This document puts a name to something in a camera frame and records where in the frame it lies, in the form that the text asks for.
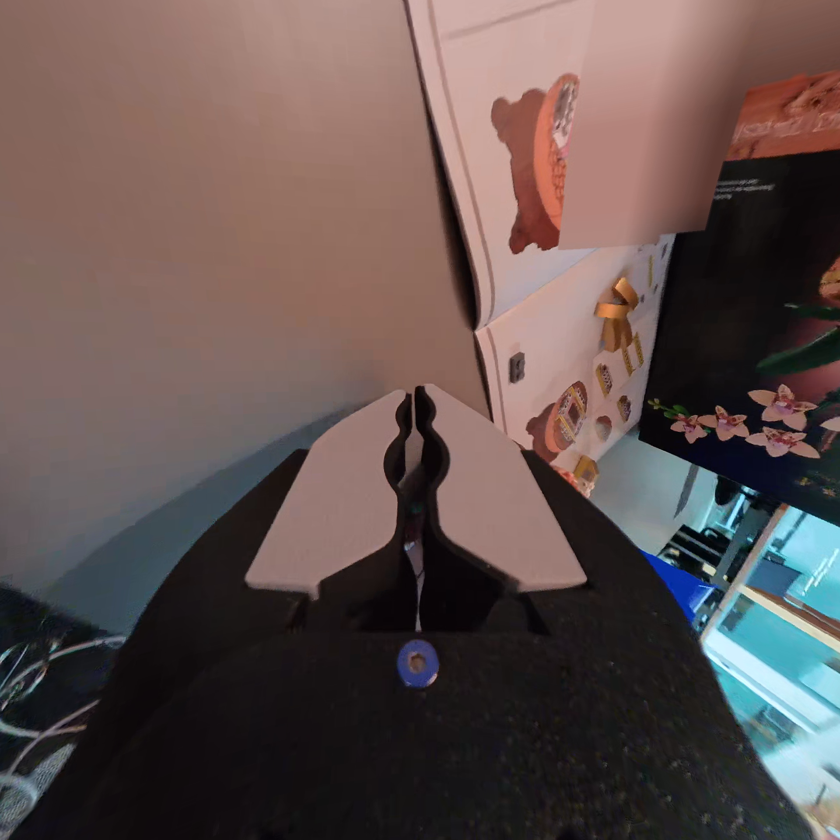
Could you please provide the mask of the white instruction booklet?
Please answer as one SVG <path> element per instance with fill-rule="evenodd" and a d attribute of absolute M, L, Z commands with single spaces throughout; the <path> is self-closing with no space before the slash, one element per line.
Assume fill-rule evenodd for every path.
<path fill-rule="evenodd" d="M 475 289 L 491 419 L 585 496 L 638 422 L 674 234 L 561 248 L 574 111 L 599 2 L 407 2 Z M 598 298 L 627 276 L 644 367 L 604 350 Z M 508 361 L 526 357 L 524 379 Z"/>

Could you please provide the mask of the black flower print box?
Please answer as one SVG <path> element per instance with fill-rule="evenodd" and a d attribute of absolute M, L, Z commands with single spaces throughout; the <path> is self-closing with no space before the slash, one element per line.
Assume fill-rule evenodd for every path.
<path fill-rule="evenodd" d="M 752 88 L 670 254 L 640 439 L 838 525 L 838 272 L 839 72 Z"/>

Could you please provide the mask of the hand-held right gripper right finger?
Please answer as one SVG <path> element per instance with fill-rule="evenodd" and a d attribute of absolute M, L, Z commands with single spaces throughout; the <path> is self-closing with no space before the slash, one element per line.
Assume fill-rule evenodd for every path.
<path fill-rule="evenodd" d="M 586 582 L 516 442 L 433 384 L 416 389 L 416 425 L 439 456 L 428 474 L 431 519 L 443 544 L 519 594 Z"/>

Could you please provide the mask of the blue plastic bin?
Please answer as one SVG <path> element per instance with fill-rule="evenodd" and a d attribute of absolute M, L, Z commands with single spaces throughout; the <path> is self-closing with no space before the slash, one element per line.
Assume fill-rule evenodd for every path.
<path fill-rule="evenodd" d="M 642 555 L 675 598 L 694 634 L 701 635 L 702 629 L 696 626 L 698 612 L 703 606 L 717 606 L 723 592 L 718 587 L 700 581 L 694 575 L 670 565 L 651 553 L 642 551 Z"/>

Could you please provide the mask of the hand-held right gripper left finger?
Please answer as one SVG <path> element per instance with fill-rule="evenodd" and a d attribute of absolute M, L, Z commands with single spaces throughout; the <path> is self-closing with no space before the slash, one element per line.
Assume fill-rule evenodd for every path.
<path fill-rule="evenodd" d="M 320 585 L 383 550 L 403 520 L 412 397 L 386 394 L 310 447 L 246 573 L 251 589 L 319 598 Z"/>

